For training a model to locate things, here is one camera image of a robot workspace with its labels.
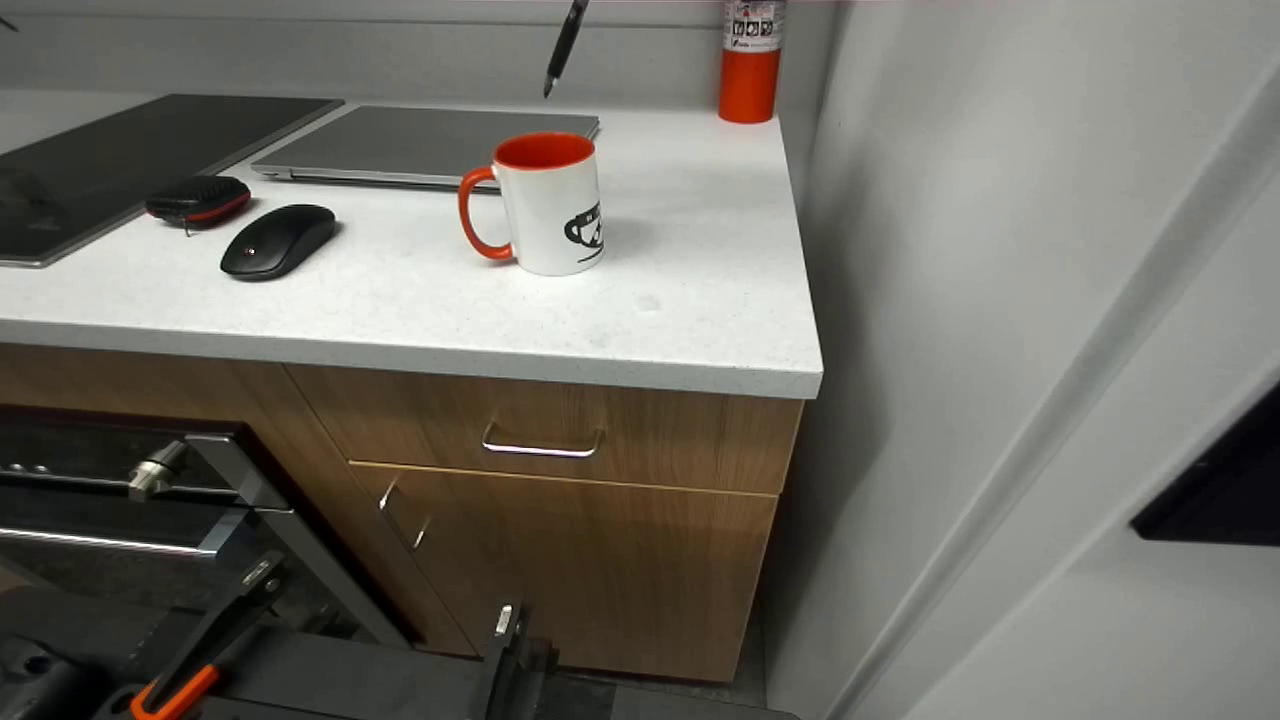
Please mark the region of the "dark blue pen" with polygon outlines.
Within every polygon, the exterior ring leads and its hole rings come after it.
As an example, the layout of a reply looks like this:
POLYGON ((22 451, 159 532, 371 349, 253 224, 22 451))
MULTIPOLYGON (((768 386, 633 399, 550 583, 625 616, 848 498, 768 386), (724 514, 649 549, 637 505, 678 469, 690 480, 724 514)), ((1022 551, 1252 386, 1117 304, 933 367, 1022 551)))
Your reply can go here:
POLYGON ((539 96, 550 96, 568 62, 573 62, 573 49, 575 49, 575 37, 579 37, 579 26, 583 26, 583 13, 589 13, 593 0, 573 0, 564 20, 561 20, 561 34, 556 34, 556 43, 548 52, 548 65, 545 65, 545 83, 539 83, 539 96))

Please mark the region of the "wooden drawer front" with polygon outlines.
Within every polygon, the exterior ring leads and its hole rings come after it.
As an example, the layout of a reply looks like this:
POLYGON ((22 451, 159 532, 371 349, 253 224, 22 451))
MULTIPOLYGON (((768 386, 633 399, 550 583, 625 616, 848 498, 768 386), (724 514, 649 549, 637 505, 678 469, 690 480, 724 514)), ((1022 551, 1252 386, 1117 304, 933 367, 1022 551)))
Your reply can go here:
POLYGON ((621 480, 655 489, 784 489, 802 410, 795 399, 458 382, 412 371, 301 367, 294 386, 347 461, 621 480), (539 439, 599 439, 593 461, 486 458, 505 423, 539 439))

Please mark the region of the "wooden cabinet door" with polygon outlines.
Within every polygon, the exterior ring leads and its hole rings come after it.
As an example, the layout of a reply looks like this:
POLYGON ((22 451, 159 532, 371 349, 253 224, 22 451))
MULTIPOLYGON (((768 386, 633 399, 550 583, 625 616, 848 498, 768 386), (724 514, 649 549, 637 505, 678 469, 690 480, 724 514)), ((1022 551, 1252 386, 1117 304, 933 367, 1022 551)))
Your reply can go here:
POLYGON ((343 463, 317 498, 422 648, 475 656, 521 600, 568 669, 724 686, 740 669, 777 505, 343 463))

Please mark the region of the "orange white bottle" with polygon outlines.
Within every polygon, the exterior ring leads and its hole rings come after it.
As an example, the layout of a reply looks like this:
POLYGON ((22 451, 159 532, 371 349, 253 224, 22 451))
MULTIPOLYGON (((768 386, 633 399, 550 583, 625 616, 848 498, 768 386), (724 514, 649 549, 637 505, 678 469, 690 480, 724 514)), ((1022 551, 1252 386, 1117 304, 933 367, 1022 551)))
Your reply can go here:
POLYGON ((714 114, 732 126, 762 126, 777 114, 784 49, 784 0, 728 0, 720 40, 714 114))

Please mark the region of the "grey closed laptop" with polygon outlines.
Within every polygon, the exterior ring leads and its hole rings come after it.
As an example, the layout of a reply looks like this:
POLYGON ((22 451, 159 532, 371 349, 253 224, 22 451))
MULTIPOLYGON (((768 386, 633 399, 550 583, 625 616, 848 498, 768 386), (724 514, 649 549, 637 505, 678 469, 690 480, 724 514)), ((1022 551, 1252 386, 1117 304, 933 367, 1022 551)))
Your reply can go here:
POLYGON ((280 186, 399 186, 452 189, 495 146, 527 134, 599 136, 579 114, 480 114, 480 108, 352 108, 255 159, 280 186))

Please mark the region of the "black computer mouse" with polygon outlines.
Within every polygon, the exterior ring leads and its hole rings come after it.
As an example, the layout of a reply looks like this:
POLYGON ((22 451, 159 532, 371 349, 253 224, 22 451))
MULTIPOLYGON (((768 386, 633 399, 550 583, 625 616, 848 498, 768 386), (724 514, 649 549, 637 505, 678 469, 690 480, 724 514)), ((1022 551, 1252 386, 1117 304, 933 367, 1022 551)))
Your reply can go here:
POLYGON ((317 257, 335 232, 341 219, 333 208, 282 206, 232 238, 220 257, 220 274, 232 282, 280 282, 317 257))

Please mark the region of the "small black red-trimmed case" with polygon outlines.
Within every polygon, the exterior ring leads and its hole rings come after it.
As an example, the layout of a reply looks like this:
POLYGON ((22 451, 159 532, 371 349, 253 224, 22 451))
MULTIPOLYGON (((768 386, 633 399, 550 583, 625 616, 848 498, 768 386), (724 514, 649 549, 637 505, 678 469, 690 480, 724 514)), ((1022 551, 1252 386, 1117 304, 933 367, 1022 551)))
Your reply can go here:
POLYGON ((143 212, 172 227, 215 227, 253 206, 253 189, 234 177, 189 177, 143 198, 143 212))

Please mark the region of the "black flat mat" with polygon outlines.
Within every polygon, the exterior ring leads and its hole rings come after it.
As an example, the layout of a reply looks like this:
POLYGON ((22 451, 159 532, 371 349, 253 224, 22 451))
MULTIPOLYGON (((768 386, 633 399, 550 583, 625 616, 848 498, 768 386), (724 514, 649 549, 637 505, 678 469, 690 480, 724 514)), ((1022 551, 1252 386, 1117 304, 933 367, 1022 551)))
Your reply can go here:
POLYGON ((333 102, 159 96, 0 158, 0 259, 44 267, 141 212, 148 192, 220 172, 333 102))

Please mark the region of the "orange handled clamp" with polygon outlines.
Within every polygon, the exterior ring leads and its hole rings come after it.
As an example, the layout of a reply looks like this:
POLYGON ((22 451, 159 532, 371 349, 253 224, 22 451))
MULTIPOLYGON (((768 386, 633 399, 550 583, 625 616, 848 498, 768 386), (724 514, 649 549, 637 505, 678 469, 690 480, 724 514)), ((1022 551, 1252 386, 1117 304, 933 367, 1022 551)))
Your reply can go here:
POLYGON ((131 720, 182 720, 227 672, 232 656, 249 648, 249 639, 264 625, 264 600, 255 594, 239 594, 211 607, 196 633, 182 639, 176 662, 131 692, 131 720))

